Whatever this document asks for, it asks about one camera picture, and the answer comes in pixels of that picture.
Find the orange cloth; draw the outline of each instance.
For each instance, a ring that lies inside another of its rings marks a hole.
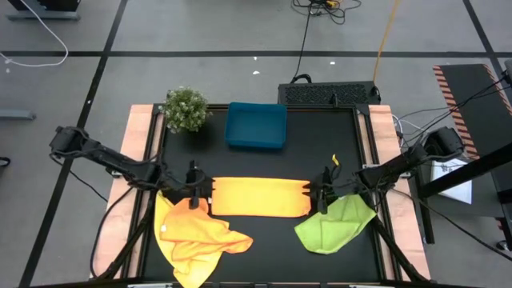
[[[302,194],[309,181],[272,178],[214,178],[213,215],[301,217],[311,210]]]
[[[174,276],[185,288],[197,288],[214,271],[222,252],[241,253],[253,239],[230,231],[229,223],[208,216],[208,203],[189,209],[189,199],[173,206],[161,193],[157,195],[154,232],[158,246],[174,267]]]

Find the yellow tag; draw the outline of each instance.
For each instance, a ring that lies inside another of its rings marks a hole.
[[[336,159],[336,154],[333,154],[333,162],[334,162],[334,164],[336,164],[336,166],[339,166],[339,162]]]

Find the potted plant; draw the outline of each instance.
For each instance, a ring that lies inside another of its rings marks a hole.
[[[166,102],[159,107],[166,117],[166,126],[172,133],[181,131],[198,132],[205,123],[208,101],[202,93],[189,87],[180,86],[167,92]]]

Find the blue plastic bin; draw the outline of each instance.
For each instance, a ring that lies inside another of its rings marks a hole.
[[[225,136],[230,146],[281,149],[286,141],[286,107],[232,102]]]

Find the wooden table frame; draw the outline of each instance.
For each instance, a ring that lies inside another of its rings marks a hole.
[[[154,105],[133,105],[126,124],[124,139],[122,141],[121,153],[135,160],[143,160],[146,141],[150,130],[150,121]],[[389,106],[369,106],[371,127],[374,132],[374,142],[376,145],[377,156],[380,163],[387,162],[400,154],[400,148],[396,137],[396,132],[391,117]],[[359,115],[359,125],[362,136],[362,145],[365,151],[366,163],[374,163],[371,155],[371,140],[366,129],[365,118]],[[163,117],[159,115],[156,119],[156,131],[160,131],[163,125]],[[154,134],[153,146],[150,156],[158,151],[161,135]],[[107,208],[112,205],[121,195],[128,190],[128,185],[124,179],[114,179]],[[396,189],[409,193],[407,180],[400,179],[396,183]],[[114,260],[118,252],[126,243],[128,232],[130,230],[131,218],[134,211],[136,192],[133,190],[126,196],[112,211],[105,220],[104,227],[98,240],[98,246],[94,257],[94,270],[97,274],[103,272]],[[390,212],[391,224],[393,227],[394,239],[405,256],[416,267],[418,272],[425,278],[430,278],[430,272],[426,262],[425,251],[423,249],[422,238],[419,233],[414,204],[408,198],[396,193],[388,193],[386,196]],[[392,260],[387,245],[381,240],[382,255],[384,260],[384,271],[387,279],[394,279]],[[134,247],[130,268],[127,271],[129,277],[136,275],[138,260],[140,257],[141,239]],[[407,276],[402,273],[402,278],[407,280]]]

